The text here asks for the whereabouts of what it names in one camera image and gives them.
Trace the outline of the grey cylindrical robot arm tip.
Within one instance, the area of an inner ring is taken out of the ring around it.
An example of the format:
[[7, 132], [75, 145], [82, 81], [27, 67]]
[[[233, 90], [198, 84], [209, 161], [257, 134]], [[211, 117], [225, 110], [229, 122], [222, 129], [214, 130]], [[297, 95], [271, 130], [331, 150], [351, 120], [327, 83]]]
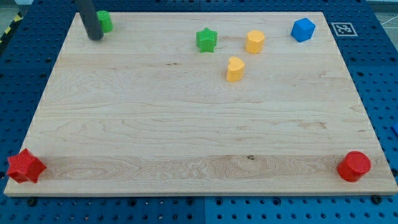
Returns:
[[75, 0], [82, 23], [90, 40], [103, 38], [103, 31], [92, 0]]

